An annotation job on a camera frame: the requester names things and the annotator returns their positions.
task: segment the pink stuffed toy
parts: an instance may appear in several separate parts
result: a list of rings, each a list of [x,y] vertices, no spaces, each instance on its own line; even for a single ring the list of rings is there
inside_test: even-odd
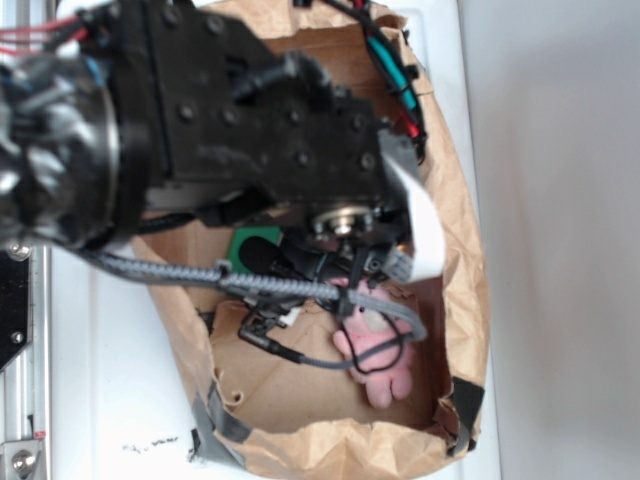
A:
[[[334,280],[332,283],[341,286],[347,284],[346,280]],[[382,300],[390,300],[386,290],[380,287],[370,290],[366,281],[360,282],[358,291]],[[393,321],[400,333],[408,333],[411,331],[411,326],[407,322],[395,319]],[[380,313],[357,306],[353,315],[345,320],[345,328],[349,333],[355,352],[358,355],[396,336],[393,329]],[[338,331],[334,333],[333,343],[346,358],[351,358],[351,350],[349,349],[349,343],[347,342],[344,332]],[[360,367],[364,371],[383,368],[395,360],[398,351],[399,347],[391,347],[383,350],[369,357],[364,362],[361,362]],[[356,382],[366,386],[367,397],[371,405],[375,408],[387,408],[391,405],[393,398],[402,400],[407,398],[409,393],[411,393],[413,378],[411,377],[409,367],[411,367],[413,363],[414,355],[413,345],[405,343],[402,357],[393,368],[382,372],[370,373],[369,375],[362,375],[355,368],[352,368],[350,370],[351,376]]]

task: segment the black cable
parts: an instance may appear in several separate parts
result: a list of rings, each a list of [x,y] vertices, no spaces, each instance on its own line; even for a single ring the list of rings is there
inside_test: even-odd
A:
[[[372,373],[376,373],[376,372],[383,372],[385,370],[389,370],[393,367],[395,367],[398,362],[400,361],[400,359],[402,358],[402,355],[404,353],[404,341],[402,339],[402,334],[400,333],[400,330],[398,329],[398,326],[396,325],[396,323],[388,316],[385,315],[383,313],[381,313],[382,317],[386,320],[386,322],[389,324],[389,326],[391,327],[391,329],[393,330],[393,332],[395,333],[395,338],[393,338],[392,340],[394,342],[396,342],[396,344],[399,346],[398,349],[398,354],[396,355],[396,358],[389,363],[389,365],[385,366],[385,367],[377,367],[377,368],[372,368],[370,370],[363,370],[362,367],[360,366],[360,363],[363,361],[359,355],[356,354],[356,349],[355,346],[353,345],[353,340],[351,339],[351,336],[349,335],[349,332],[347,331],[346,327],[344,326],[344,322],[340,323],[340,330],[342,330],[342,333],[344,333],[346,339],[347,339],[347,344],[349,345],[349,350],[351,351],[351,357],[353,360],[353,366],[356,369],[356,371],[362,375],[370,375]]]
[[[138,235],[151,235],[166,232],[183,227],[195,219],[195,215],[191,213],[170,213],[162,217],[147,218],[140,222],[137,233]]]
[[[382,33],[382,30],[380,30],[380,28],[375,24],[375,22],[371,19],[371,17],[367,13],[365,13],[365,12],[368,12],[368,9],[364,9],[364,11],[353,9],[337,0],[321,0],[321,1],[335,8],[336,10],[339,10],[342,13],[350,16],[351,18],[356,20],[358,23],[360,23],[360,25],[365,30],[365,33],[370,33],[376,40],[378,40],[382,44],[384,49],[391,56],[391,59],[395,63],[396,67],[401,71],[402,75],[405,77],[405,81],[407,82],[407,89],[411,92],[411,95],[415,99],[416,106],[414,107],[413,110],[409,108],[409,106],[406,105],[404,100],[402,99],[402,96],[400,95],[401,93],[400,91],[397,91],[394,96],[398,98],[400,105],[403,107],[403,110],[407,114],[409,120],[418,128],[418,135],[415,137],[412,137],[412,141],[418,153],[418,164],[421,164],[424,161],[424,157],[426,154],[424,142],[427,140],[427,132],[424,125],[424,116],[422,114],[422,107],[420,106],[418,96],[412,85],[412,78],[413,78],[412,75],[407,71],[407,68],[404,66],[402,59],[400,58],[396,50],[393,48],[393,46],[389,42],[389,39],[387,39],[384,33]],[[393,87],[394,82],[390,81],[389,74],[385,73],[386,68],[384,66],[381,66],[382,62],[376,60],[377,54],[373,52],[371,48],[369,48],[369,42],[365,42],[365,43],[367,44],[367,50],[369,51],[369,54],[374,62],[374,65],[376,65],[376,68],[378,68],[378,70],[381,72],[387,85],[390,85],[392,88],[394,88]]]
[[[375,347],[371,347],[369,350],[366,350],[365,352],[361,353],[360,355],[357,356],[358,358],[358,362],[364,362],[365,360],[367,360],[368,358],[383,352],[389,348],[392,348],[394,346],[397,346],[399,343],[400,344],[404,344],[404,342],[410,342],[415,340],[415,338],[413,337],[412,334],[410,333],[403,333],[401,334],[399,337],[395,337],[392,338],[391,340],[387,340],[386,342],[383,342],[379,345],[376,345]],[[349,368],[352,368],[354,366],[354,359],[349,359],[349,360],[344,360],[342,362],[330,362],[327,360],[320,360],[317,358],[310,358],[307,357],[306,355],[303,355],[300,359],[299,359],[300,363],[304,364],[304,365],[310,365],[312,367],[318,367],[318,368],[324,368],[327,370],[347,370]]]

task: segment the paper bag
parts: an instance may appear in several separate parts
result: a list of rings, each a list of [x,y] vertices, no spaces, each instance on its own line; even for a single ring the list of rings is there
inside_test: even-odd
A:
[[[240,17],[276,53],[302,49],[319,59],[335,83],[375,102],[378,115],[399,121],[350,18],[315,2],[230,0],[207,9]],[[405,20],[374,5],[372,16],[407,64],[416,64],[402,34]],[[245,307],[198,288],[151,287],[189,401],[202,406],[213,431],[251,472],[287,479],[414,478],[442,468],[473,448],[488,354],[488,288],[474,210],[448,129],[424,71],[414,82],[429,140],[420,172],[447,241],[441,278],[388,287],[392,299],[416,309],[429,330],[418,345],[414,389],[386,410],[373,409],[347,372],[301,366],[237,338]],[[144,259],[211,266],[224,258],[231,230],[199,224],[134,241]],[[201,314],[215,312],[213,334]],[[274,338],[313,357],[339,360],[331,316],[307,302],[293,327]]]

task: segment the metal bolt head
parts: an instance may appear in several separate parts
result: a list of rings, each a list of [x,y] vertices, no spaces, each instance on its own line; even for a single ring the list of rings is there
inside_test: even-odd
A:
[[[217,15],[207,17],[205,25],[207,26],[207,31],[212,35],[218,36],[224,32],[224,21]]]
[[[28,478],[36,468],[36,456],[28,450],[20,450],[13,456],[11,465],[20,478]]]
[[[120,5],[117,3],[114,3],[113,5],[111,5],[108,11],[109,11],[109,15],[111,15],[111,18],[120,18],[120,14],[122,13],[122,9],[120,8]]]
[[[293,125],[299,125],[300,120],[302,120],[302,118],[300,117],[300,113],[297,110],[291,110],[288,116],[289,116],[289,121]]]
[[[357,114],[351,119],[351,128],[354,132],[359,132],[362,130],[362,127],[364,127],[364,119],[362,118],[362,115]]]
[[[230,108],[225,108],[222,110],[222,120],[227,125],[235,125],[238,123],[238,115],[236,112]]]
[[[311,155],[307,152],[298,152],[296,153],[296,162],[301,167],[306,167],[311,163]]]
[[[16,243],[15,245],[11,245],[9,247],[9,250],[7,250],[7,254],[12,260],[15,260],[16,262],[22,262],[29,258],[29,256],[31,255],[31,248],[27,247],[26,245],[20,245]]]
[[[191,105],[182,103],[178,106],[178,115],[184,122],[191,123],[196,118],[196,110]]]
[[[13,332],[11,334],[11,341],[16,345],[20,345],[24,341],[24,333]]]
[[[362,170],[369,171],[376,164],[376,157],[372,153],[366,152],[362,154],[358,163]]]
[[[168,27],[177,27],[180,23],[180,12],[173,5],[165,5],[162,9],[162,20]]]

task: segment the green wire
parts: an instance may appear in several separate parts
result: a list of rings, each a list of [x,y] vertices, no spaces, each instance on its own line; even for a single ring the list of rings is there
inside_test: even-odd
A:
[[[393,81],[396,83],[397,88],[399,90],[406,88],[408,84],[407,79],[395,64],[391,54],[387,51],[384,45],[382,45],[382,43],[380,43],[380,41],[375,37],[368,37],[367,42],[369,42],[371,48],[373,48],[376,55],[378,55],[378,58],[389,72],[389,75],[391,75]],[[416,108],[417,101],[410,90],[404,90],[404,92],[402,92],[402,98],[410,110]]]

